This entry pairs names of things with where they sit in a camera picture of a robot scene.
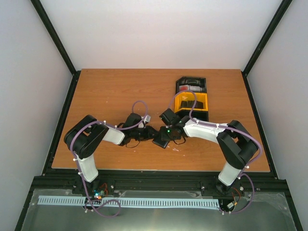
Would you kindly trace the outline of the black leather card holder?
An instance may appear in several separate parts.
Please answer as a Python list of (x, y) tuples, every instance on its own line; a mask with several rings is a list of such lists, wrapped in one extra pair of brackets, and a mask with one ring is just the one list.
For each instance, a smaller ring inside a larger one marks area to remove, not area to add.
[(170, 142), (170, 137), (168, 134), (168, 128), (161, 127), (158, 134), (154, 137), (152, 143), (165, 149)]

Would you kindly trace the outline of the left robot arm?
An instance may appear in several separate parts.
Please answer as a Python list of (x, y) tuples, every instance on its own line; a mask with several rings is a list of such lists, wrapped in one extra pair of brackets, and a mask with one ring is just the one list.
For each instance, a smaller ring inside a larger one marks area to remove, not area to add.
[(105, 141), (126, 146), (131, 140), (138, 142), (152, 140), (158, 135), (158, 131), (148, 125), (150, 120), (149, 115), (140, 116), (131, 113), (124, 123), (112, 126), (87, 115), (65, 134), (64, 142), (73, 152), (80, 175), (84, 179), (83, 188), (88, 193), (96, 193), (100, 188), (94, 161), (94, 152), (100, 143)]

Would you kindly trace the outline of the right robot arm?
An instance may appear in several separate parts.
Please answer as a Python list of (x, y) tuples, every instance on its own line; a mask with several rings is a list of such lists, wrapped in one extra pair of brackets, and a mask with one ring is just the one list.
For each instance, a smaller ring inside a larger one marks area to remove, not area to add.
[(261, 144), (237, 120), (217, 124), (193, 118), (191, 113), (180, 117), (171, 109), (165, 110), (160, 119), (165, 125), (160, 128), (156, 142), (163, 148), (170, 141), (186, 138), (200, 138), (219, 145), (226, 163), (218, 180), (225, 186), (231, 186), (249, 166), (255, 153), (262, 152)]

